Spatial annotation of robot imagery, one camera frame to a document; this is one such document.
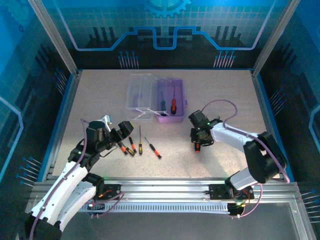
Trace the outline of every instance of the clear plastic box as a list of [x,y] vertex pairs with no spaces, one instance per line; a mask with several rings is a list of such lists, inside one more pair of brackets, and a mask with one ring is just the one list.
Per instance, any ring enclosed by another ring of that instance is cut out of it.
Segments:
[[151,121],[157,108],[156,77],[151,73],[130,74],[125,116],[130,121]]

